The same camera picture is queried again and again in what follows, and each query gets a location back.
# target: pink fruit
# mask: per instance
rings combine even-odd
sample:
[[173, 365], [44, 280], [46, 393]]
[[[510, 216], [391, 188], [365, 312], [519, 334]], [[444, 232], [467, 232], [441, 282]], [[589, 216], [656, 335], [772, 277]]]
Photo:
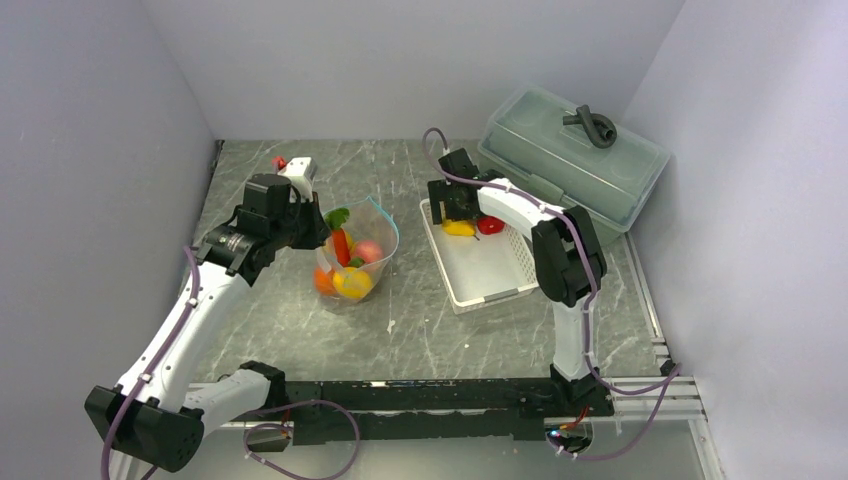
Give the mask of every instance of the pink fruit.
[[365, 260], [366, 264], [377, 263], [383, 259], [383, 249], [374, 240], [362, 240], [353, 246], [350, 256], [359, 257]]

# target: green leaf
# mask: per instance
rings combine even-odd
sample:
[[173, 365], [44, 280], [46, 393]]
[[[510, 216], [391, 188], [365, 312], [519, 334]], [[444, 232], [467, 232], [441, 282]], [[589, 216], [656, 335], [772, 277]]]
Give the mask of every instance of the green leaf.
[[324, 222], [330, 227], [330, 230], [338, 230], [342, 228], [348, 218], [350, 218], [350, 210], [337, 208], [324, 215]]

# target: gray wall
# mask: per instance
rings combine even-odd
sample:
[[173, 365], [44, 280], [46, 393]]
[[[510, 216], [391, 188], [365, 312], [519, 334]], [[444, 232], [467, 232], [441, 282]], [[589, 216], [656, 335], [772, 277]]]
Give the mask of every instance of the gray wall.
[[618, 118], [683, 0], [146, 0], [218, 138], [476, 138], [522, 81]]
[[670, 148], [635, 227], [730, 478], [848, 471], [848, 3], [689, 0], [625, 115]]
[[213, 139], [136, 0], [4, 1], [0, 65], [0, 478], [96, 478], [83, 400], [173, 302]]

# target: marble tabletop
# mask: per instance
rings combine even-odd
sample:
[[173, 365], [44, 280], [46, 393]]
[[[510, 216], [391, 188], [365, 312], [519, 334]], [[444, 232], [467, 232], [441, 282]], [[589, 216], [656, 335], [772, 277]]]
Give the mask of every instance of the marble tabletop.
[[[477, 142], [452, 142], [477, 159]], [[195, 243], [241, 201], [245, 181], [271, 159], [310, 156], [328, 210], [372, 196], [392, 215], [400, 245], [367, 301], [325, 307], [312, 287], [314, 252], [284, 250], [262, 272], [212, 341], [195, 374], [211, 382], [247, 360], [290, 380], [547, 376], [554, 351], [551, 304], [540, 291], [456, 315], [419, 210], [438, 178], [412, 140], [227, 141], [197, 224]], [[609, 271], [595, 306], [595, 352], [606, 376], [658, 375], [651, 332], [624, 238], [605, 247]]]

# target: white tray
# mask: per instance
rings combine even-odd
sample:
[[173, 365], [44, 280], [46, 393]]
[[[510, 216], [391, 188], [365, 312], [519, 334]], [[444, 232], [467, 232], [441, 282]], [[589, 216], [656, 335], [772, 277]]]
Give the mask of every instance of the white tray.
[[424, 229], [439, 265], [454, 313], [523, 297], [538, 287], [527, 242], [507, 225], [495, 235], [448, 235], [433, 225], [430, 200], [421, 201]]

